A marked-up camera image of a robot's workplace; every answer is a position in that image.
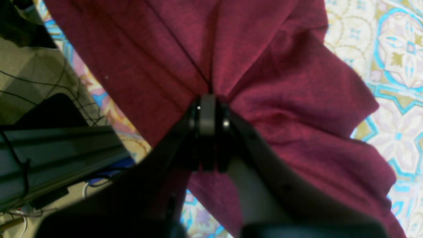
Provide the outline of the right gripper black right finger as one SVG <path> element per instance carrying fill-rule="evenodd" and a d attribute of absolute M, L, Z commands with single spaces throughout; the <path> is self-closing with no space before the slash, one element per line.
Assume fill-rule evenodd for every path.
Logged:
<path fill-rule="evenodd" d="M 384 227 L 302 179 L 252 125 L 217 104 L 217 169 L 237 188 L 242 238 L 385 238 Z"/>

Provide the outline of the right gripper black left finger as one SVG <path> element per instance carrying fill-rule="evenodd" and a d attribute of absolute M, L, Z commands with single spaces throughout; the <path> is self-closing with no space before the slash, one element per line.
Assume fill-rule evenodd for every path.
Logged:
<path fill-rule="evenodd" d="M 48 216 L 37 238 L 184 238 L 180 224 L 193 172 L 215 169 L 215 95 L 194 101 L 139 165 L 91 197 Z"/>

